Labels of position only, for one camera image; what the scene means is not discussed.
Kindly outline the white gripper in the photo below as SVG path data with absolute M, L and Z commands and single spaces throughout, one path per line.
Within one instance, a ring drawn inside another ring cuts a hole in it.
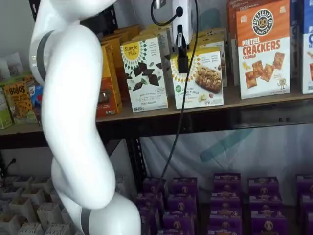
M 172 22 L 173 37 L 178 46 L 178 71 L 187 73 L 188 49 L 193 36 L 192 29 L 192 4 L 190 0 L 174 0 L 172 10 L 176 18 Z

